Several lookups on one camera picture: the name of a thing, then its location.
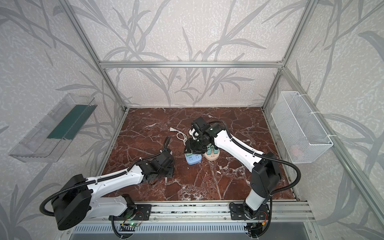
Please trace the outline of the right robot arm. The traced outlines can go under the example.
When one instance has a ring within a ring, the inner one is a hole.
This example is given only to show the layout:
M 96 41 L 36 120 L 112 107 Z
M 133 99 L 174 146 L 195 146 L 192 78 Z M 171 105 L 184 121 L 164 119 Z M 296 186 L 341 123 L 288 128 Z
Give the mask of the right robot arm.
M 234 137 L 224 121 L 206 122 L 202 117 L 191 123 L 190 138 L 186 141 L 185 153 L 202 155 L 209 146 L 223 150 L 236 158 L 251 172 L 251 191 L 243 203 L 245 213 L 253 219 L 273 195 L 295 187 L 301 180 L 300 169 L 293 163 L 277 159 L 274 154 L 265 154 Z M 295 180 L 277 188 L 281 181 L 280 165 L 296 172 Z

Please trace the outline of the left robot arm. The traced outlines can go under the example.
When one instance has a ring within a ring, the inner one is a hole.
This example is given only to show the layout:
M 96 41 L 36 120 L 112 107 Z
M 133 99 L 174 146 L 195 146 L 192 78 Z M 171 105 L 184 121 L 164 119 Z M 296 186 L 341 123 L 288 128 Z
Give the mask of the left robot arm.
M 39 210 L 45 216 L 55 217 L 60 231 L 98 217 L 110 217 L 113 221 L 134 218 L 139 209 L 129 195 L 107 195 L 128 186 L 170 178 L 174 162 L 172 150 L 166 148 L 151 159 L 140 159 L 111 174 L 90 178 L 75 175 L 60 191 L 43 200 Z

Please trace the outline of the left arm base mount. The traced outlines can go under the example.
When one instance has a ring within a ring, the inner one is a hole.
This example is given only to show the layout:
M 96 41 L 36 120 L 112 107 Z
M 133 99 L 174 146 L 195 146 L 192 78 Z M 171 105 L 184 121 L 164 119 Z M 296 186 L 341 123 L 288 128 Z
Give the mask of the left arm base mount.
M 119 216 L 109 216 L 109 220 L 115 221 L 148 221 L 150 218 L 152 205 L 139 204 L 128 205 L 127 209 Z

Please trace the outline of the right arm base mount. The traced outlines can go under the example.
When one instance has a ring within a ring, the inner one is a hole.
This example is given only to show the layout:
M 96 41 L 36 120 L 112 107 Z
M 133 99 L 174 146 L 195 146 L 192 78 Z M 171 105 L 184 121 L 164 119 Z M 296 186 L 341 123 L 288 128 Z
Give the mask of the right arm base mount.
M 245 203 L 229 204 L 231 220 L 267 220 L 270 208 L 268 204 L 261 205 L 258 210 L 254 211 L 247 207 Z

